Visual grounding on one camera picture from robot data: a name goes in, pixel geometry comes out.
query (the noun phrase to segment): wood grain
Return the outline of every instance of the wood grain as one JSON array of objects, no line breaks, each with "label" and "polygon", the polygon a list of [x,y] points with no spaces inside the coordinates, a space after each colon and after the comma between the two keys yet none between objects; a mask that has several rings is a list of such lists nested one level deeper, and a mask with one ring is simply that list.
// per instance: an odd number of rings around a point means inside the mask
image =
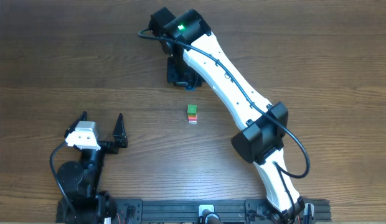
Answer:
[{"label": "wood grain", "polygon": [[[307,178],[293,180],[301,195],[330,200],[334,221],[386,221],[385,0],[0,0],[1,222],[54,221],[49,155],[83,110],[102,139],[124,114],[129,147],[106,157],[100,183],[115,197],[265,198],[215,93],[168,85],[160,45],[137,37],[163,6],[197,9],[244,77],[287,105],[311,157]],[[65,149],[56,165],[76,159]]]}]

